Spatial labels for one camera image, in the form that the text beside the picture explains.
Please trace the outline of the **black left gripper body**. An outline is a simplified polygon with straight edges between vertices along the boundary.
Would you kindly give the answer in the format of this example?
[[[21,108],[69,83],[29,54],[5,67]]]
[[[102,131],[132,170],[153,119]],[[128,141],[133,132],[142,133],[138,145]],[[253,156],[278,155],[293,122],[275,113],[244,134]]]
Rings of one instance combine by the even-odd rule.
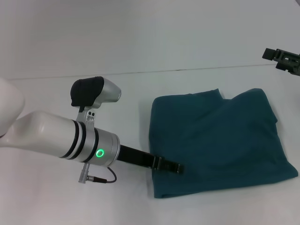
[[[156,157],[147,152],[121,145],[117,160],[141,167],[154,168]]]

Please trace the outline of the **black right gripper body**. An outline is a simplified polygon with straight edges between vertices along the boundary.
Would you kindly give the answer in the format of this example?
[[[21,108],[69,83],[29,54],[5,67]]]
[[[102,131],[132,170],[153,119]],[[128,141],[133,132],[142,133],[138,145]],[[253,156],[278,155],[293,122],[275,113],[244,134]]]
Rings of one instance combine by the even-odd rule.
[[[300,75],[300,55],[291,52],[280,50],[280,63],[285,63],[293,67],[293,72],[289,72],[292,75]]]

